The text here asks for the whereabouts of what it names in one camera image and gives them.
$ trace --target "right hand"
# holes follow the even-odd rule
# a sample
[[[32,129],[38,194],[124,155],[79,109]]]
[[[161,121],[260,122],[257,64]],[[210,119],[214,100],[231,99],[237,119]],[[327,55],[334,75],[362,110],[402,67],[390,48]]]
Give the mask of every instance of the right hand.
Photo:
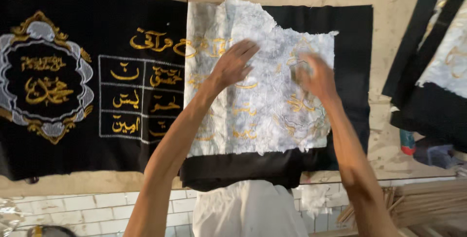
[[[301,53],[300,58],[313,69],[312,75],[303,68],[297,69],[296,76],[302,89],[311,92],[323,103],[338,98],[332,68],[318,54]]]

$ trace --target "bundle of wooden sticks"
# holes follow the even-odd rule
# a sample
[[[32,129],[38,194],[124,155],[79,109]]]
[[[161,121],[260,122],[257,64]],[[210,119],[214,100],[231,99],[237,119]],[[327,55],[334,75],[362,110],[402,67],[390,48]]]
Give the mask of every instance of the bundle of wooden sticks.
[[[467,180],[435,181],[383,188],[386,208],[398,228],[467,215]],[[353,225],[352,204],[337,222]]]

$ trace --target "human hand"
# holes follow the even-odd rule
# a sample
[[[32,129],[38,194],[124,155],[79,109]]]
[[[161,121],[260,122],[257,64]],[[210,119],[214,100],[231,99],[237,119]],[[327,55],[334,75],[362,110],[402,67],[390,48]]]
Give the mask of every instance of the human hand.
[[[213,72],[208,79],[213,82],[214,88],[221,92],[229,85],[245,79],[252,66],[247,62],[259,51],[260,47],[249,39],[244,39],[230,47],[217,61]]]
[[[304,68],[297,69],[296,77],[301,88],[317,96],[323,103],[338,98],[332,68],[318,54],[301,53],[300,57],[313,69],[312,75]]]

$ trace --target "person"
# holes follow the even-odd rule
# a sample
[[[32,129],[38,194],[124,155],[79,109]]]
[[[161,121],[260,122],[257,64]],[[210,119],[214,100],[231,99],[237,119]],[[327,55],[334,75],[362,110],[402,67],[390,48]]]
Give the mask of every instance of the person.
[[[190,150],[202,119],[222,90],[242,81],[253,69],[247,62],[259,49],[248,39],[234,44],[173,122],[149,159],[143,187],[124,236],[164,236],[172,180]],[[296,77],[303,90],[321,100],[329,116],[342,184],[354,208],[359,236],[397,236],[381,187],[337,94],[333,70],[315,54],[300,55],[309,63],[312,75],[299,69]],[[262,180],[241,181],[212,193],[199,193],[193,213],[193,232],[197,237],[307,236],[293,197],[284,187]]]

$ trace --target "finger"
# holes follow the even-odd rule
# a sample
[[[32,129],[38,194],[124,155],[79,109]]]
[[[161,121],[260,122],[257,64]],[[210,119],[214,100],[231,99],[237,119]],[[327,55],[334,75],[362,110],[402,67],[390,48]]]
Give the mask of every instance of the finger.
[[[232,45],[227,51],[230,51],[230,52],[236,51],[246,41],[248,41],[248,38],[245,38],[245,39],[241,40],[240,42],[237,42],[236,44]]]
[[[300,67],[296,70],[295,74],[296,74],[296,78],[300,86],[301,85],[307,86],[310,84],[311,77],[305,69]]]
[[[242,72],[240,73],[240,79],[239,81],[242,81],[243,79],[245,79],[247,77],[247,75],[253,70],[253,66],[247,66],[245,67]]]
[[[327,66],[324,60],[316,53],[300,53],[300,58],[307,61],[312,68]]]
[[[240,56],[240,61],[242,64],[245,65],[259,50],[260,47],[255,44],[252,48],[243,53],[243,55]]]
[[[255,42],[253,42],[253,41],[251,41],[251,40],[248,40],[248,41],[242,43],[242,45],[239,46],[238,49],[235,50],[235,55],[236,55],[236,56],[241,56],[241,55],[243,55],[246,51],[248,51],[249,49],[253,48],[255,45],[256,45]]]

